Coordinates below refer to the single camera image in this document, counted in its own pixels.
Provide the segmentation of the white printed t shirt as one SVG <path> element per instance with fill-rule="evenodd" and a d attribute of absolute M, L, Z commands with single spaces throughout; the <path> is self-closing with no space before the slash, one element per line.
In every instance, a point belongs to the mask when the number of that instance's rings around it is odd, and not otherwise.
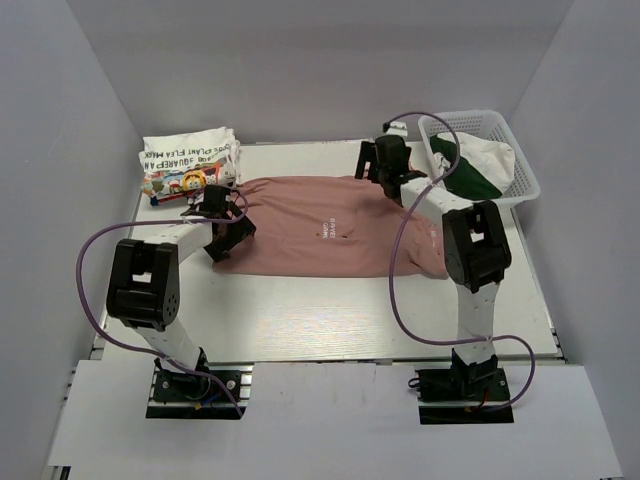
<path fill-rule="evenodd" d="M 211 185 L 233 187 L 240 176 L 239 156 L 240 142 L 228 127 L 146 136 L 138 154 L 141 191 L 158 205 Z"/>

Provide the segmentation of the pink t shirt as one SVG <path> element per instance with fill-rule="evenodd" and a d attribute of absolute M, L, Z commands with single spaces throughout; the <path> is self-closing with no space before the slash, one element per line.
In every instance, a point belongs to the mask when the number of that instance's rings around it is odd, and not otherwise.
<path fill-rule="evenodd" d="M 376 278 L 447 276 L 440 229 L 405 216 L 380 186 L 353 177 L 262 177 L 239 187 L 254 235 L 214 264 L 220 273 Z"/>

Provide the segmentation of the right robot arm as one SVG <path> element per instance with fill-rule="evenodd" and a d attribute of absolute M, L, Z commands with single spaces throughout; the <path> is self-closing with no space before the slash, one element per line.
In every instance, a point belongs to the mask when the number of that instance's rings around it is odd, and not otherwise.
<path fill-rule="evenodd" d="M 451 366 L 418 374 L 421 400 L 486 402 L 499 382 L 493 345 L 495 300 L 512 256 L 497 205 L 472 202 L 410 168 L 401 136 L 360 145 L 355 177 L 379 184 L 387 198 L 431 220 L 442 232 L 444 263 L 457 289 L 457 337 Z"/>

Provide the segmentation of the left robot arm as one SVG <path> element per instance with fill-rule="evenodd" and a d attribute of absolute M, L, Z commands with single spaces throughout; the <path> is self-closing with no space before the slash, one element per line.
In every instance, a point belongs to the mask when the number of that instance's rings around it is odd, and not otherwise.
<path fill-rule="evenodd" d="M 115 249 L 106 307 L 110 317 L 136 331 L 174 371 L 203 371 L 206 355 L 179 320 L 180 265 L 204 251 L 215 263 L 256 233 L 248 201 L 237 190 L 208 186 L 188 201 L 181 219 L 144 239 Z"/>

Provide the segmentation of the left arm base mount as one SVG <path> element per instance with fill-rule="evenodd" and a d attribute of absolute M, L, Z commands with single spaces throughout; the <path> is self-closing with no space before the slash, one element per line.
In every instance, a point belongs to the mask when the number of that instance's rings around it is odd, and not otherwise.
<path fill-rule="evenodd" d="M 251 366 L 223 366 L 211 374 L 225 384 L 239 408 L 245 411 L 252 383 Z M 222 388 L 207 378 L 155 367 L 146 408 L 147 419 L 239 420 L 240 416 Z"/>

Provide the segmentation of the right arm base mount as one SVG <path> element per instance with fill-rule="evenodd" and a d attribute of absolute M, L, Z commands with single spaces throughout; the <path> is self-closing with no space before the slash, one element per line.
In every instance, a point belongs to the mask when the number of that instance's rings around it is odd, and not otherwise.
<path fill-rule="evenodd" d="M 407 386 L 417 394 L 421 425 L 512 424 L 511 406 L 497 410 L 511 396 L 502 368 L 488 378 L 465 385 L 450 368 L 416 370 Z"/>

